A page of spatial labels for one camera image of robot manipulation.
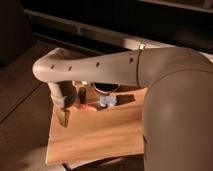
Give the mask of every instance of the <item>wooden board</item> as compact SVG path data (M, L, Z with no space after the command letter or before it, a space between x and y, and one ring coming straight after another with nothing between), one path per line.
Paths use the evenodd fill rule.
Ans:
M118 106L91 112L71 107L68 127L60 125L54 107L47 164L82 165L99 159L142 154L142 106L146 89L114 93ZM99 94L89 88L87 101L98 105Z

